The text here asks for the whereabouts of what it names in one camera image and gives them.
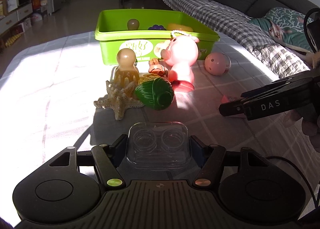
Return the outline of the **right human hand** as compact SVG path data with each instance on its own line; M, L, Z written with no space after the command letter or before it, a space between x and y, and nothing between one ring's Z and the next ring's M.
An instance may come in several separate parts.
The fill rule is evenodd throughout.
M295 124L295 122L302 119L302 132L304 135L309 137L309 141L312 144L313 148L316 152L320 151L320 139L319 139L319 117L317 118L317 122L309 122L302 115L296 111L289 111L284 117L284 126L291 127Z

